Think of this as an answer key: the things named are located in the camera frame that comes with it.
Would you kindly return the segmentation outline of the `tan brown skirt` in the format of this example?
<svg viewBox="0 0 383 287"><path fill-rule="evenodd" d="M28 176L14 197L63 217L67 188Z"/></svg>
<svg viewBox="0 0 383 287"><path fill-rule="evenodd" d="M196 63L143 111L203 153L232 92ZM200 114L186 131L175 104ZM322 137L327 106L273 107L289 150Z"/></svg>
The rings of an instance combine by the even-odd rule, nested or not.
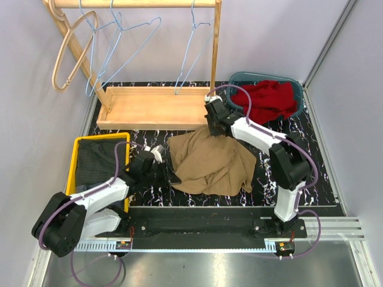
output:
<svg viewBox="0 0 383 287"><path fill-rule="evenodd" d="M256 157L234 138L211 136L203 127L168 139L171 163L179 184L188 194L236 196L252 192Z"/></svg>

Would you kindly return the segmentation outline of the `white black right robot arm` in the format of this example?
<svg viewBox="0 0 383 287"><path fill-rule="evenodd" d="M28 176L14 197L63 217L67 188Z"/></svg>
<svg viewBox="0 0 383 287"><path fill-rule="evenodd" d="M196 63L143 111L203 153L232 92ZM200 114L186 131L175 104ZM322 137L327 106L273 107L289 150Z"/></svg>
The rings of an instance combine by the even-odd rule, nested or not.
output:
<svg viewBox="0 0 383 287"><path fill-rule="evenodd" d="M232 112L218 96L205 96L205 109L211 136L225 135L246 142L269 157L278 194L272 218L265 220L265 230L258 233L288 237L297 226L301 189L312 170L309 160L303 155L299 136L275 132L240 112Z"/></svg>

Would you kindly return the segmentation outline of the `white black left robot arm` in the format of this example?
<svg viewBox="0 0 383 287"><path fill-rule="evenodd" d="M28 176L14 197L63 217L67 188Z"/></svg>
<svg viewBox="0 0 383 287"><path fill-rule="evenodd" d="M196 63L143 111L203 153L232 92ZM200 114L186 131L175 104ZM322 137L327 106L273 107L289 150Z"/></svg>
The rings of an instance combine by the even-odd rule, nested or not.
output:
<svg viewBox="0 0 383 287"><path fill-rule="evenodd" d="M70 196L56 193L36 223L32 236L43 250L58 257L70 254L82 240L102 233L117 237L129 231L126 212L115 203L146 185L179 184L181 179L155 150L140 152L107 181Z"/></svg>

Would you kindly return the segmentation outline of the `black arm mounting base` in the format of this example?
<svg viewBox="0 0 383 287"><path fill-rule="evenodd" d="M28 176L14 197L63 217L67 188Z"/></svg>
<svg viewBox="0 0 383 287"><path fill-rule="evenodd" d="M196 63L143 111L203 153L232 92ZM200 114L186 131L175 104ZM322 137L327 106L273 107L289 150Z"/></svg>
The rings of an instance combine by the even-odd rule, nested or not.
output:
<svg viewBox="0 0 383 287"><path fill-rule="evenodd" d="M257 252L267 241L307 239L305 222L282 224L271 207L132 207L137 252Z"/></svg>

